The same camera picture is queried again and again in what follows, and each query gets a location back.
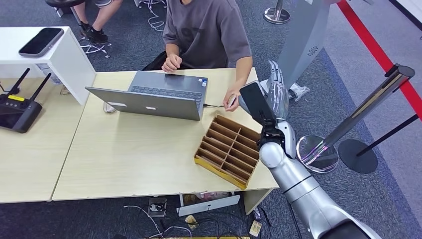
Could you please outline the person's left hand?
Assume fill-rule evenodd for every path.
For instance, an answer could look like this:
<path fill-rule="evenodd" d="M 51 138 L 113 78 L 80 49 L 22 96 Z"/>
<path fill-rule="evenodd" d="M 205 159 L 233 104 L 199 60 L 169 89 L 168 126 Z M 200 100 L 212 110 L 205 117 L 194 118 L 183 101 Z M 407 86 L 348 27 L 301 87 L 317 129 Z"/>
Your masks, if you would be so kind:
<path fill-rule="evenodd" d="M 239 107 L 239 96 L 239 87 L 231 87 L 227 89 L 222 102 L 225 111 L 232 112 Z"/>

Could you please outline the person's right hand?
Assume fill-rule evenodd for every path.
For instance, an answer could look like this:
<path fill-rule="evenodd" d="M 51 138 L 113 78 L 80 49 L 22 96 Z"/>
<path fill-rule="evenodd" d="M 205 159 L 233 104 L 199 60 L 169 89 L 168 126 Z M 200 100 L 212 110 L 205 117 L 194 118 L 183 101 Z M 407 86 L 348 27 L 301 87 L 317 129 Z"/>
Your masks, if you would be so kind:
<path fill-rule="evenodd" d="M 180 69 L 181 65 L 182 65 L 182 58 L 179 57 L 177 54 L 172 53 L 167 56 L 161 68 L 164 72 L 171 73 Z"/>

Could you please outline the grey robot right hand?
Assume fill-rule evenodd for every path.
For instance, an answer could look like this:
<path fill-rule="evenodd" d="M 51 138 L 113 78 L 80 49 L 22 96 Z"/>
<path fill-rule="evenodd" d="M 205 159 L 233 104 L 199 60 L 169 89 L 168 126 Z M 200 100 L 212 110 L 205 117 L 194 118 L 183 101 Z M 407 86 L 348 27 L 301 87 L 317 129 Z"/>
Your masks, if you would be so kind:
<path fill-rule="evenodd" d="M 286 120 L 289 109 L 289 93 L 284 86 L 284 78 L 278 64 L 268 60 L 271 70 L 270 78 L 266 85 L 268 87 L 267 103 L 277 119 Z"/>

